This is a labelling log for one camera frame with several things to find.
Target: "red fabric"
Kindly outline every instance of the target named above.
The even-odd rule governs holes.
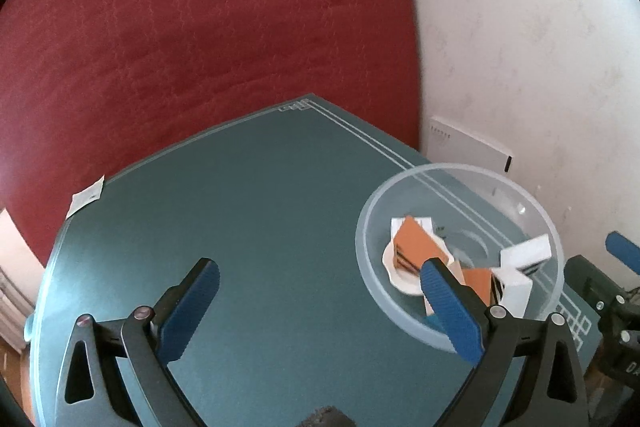
[[[70,196],[314,92],[418,141],[412,0],[7,0],[0,200],[46,263]]]

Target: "tabletop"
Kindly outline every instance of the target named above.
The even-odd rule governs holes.
[[[222,124],[109,179],[65,221],[34,318],[31,386],[53,425],[78,315],[103,321],[153,305],[200,257],[220,291],[175,380],[208,425],[294,427],[333,405],[357,425],[432,425],[470,366],[414,339],[367,292],[354,251],[362,206],[383,181],[427,163],[415,150],[313,95]],[[597,315],[565,287],[583,366]],[[155,426],[126,360],[145,426]],[[517,367],[487,418],[497,425]]]

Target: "plastic bowl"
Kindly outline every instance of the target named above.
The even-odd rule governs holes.
[[[434,163],[400,172],[380,185],[364,205],[356,229],[362,279],[378,306],[416,339],[454,351],[437,317],[426,317],[420,297],[394,288],[382,264],[392,217],[431,217],[433,228],[463,266],[500,264],[500,250],[548,233],[552,257],[533,276],[525,318],[555,311],[564,276],[558,231],[524,188],[494,172],[455,163]]]

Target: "screw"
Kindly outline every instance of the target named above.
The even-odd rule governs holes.
[[[78,320],[76,320],[76,324],[81,328],[84,328],[85,326],[88,326],[89,324],[91,324],[92,320],[93,320],[93,317],[91,315],[84,314],[78,317]]]
[[[489,313],[496,319],[503,319],[507,316],[507,311],[502,306],[491,306]]]
[[[138,306],[133,310],[133,316],[139,321],[143,321],[144,319],[148,319],[152,312],[153,310],[149,306]]]
[[[564,325],[564,317],[559,313],[554,313],[551,315],[551,322],[556,326],[562,326]]]

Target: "blue gripper pad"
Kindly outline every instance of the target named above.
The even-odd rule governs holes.
[[[464,287],[442,261],[430,259],[420,269],[420,288],[456,352],[472,365],[478,365],[484,355],[482,328],[463,304],[461,298],[465,296],[456,293],[456,290],[460,292]]]
[[[620,232],[611,232],[604,242],[607,251],[640,275],[640,248]]]
[[[178,360],[220,288],[220,270],[209,260],[158,332],[156,357],[162,365]]]

